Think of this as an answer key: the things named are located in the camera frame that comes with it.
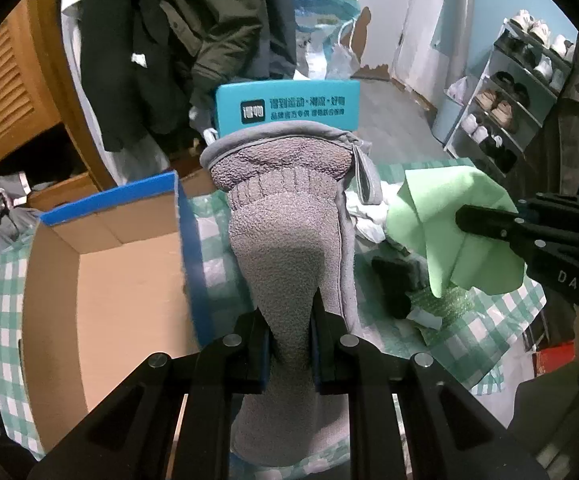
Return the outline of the wooden louvered wardrobe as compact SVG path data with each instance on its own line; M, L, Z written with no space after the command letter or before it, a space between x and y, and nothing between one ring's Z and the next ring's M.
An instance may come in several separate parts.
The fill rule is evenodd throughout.
M58 0L20 0L0 23L0 174L44 183L32 207L50 210L112 188L76 94Z

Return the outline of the green scouring pad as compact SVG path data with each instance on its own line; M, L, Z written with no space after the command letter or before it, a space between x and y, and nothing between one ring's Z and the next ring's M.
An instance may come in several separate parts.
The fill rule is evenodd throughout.
M436 297L429 287L419 292L412 292L409 298L412 309L420 307L427 312L441 316L441 329L449 327L474 307L473 293L457 286L450 286L440 298Z

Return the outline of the blue clear plastic bag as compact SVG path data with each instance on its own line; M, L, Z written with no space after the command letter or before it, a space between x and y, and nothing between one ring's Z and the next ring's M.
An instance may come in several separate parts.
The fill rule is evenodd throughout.
M358 0L294 0L297 68L295 77L347 80L359 58L343 43L361 14Z

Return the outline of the teal printed box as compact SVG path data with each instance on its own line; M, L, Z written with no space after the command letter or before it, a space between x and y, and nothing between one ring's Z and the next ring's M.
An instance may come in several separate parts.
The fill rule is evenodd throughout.
M216 90L219 138L242 128L312 120L353 131L359 126L357 80L262 80L224 84Z

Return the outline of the black sock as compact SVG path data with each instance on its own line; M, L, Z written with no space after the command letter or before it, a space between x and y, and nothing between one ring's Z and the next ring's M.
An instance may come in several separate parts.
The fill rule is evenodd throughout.
M429 284L426 261L416 255L393 260L375 257L372 270L381 282L386 310L404 320L412 310L411 295Z

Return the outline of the light green cloth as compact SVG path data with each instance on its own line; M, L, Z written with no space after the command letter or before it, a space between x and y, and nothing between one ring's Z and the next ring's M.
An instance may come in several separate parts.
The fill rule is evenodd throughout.
M520 288L524 261L502 240L463 232L455 214L464 205L517 211L505 189L474 167L408 170L389 206L386 235L426 259L429 286L437 298L453 286L490 296Z

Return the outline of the white bag under teal box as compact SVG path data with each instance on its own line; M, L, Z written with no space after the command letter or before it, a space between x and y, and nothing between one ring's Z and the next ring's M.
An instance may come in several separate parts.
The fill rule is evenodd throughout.
M220 139L218 131L216 131L216 128L213 127L204 129L202 132L202 137L204 138L204 142L206 142L207 145L210 145Z

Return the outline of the white plastic bag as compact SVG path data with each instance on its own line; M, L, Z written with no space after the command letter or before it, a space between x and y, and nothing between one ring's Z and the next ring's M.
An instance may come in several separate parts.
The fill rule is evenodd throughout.
M378 205L363 204L359 195L353 191L346 191L345 196L346 208L355 226L355 233L373 244L385 242L387 214L397 194L383 192L383 200Z

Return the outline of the dark hanging jackets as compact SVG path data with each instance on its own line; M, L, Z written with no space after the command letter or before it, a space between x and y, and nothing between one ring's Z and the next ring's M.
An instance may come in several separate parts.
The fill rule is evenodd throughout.
M212 115L221 86L296 71L293 0L62 0L62 15L111 153L147 138L187 148L188 113Z

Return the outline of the shoe rack with shoes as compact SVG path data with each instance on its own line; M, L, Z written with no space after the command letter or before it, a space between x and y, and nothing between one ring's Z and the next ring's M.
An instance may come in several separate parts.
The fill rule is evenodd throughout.
M492 177L526 155L573 68L575 44L525 10L503 20L480 74L460 81L460 113L443 142Z

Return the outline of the green checkered tablecloth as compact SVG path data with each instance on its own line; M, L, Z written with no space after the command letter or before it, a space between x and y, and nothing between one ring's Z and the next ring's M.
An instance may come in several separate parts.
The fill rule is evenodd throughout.
M173 174L59 208L0 258L0 413L6 434L41 458L148 353L190 353L226 333L250 300L228 242L222 192ZM503 389L502 356L545 305L526 280L504 295L450 287L386 309L376 258L393 246L355 242L363 335L392 356L428 352L476 396Z

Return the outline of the blue cardboard box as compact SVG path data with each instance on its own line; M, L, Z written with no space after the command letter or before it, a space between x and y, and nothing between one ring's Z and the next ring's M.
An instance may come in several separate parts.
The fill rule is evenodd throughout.
M211 340L194 197L200 170L100 192L42 215L22 300L22 376L44 452L148 356Z

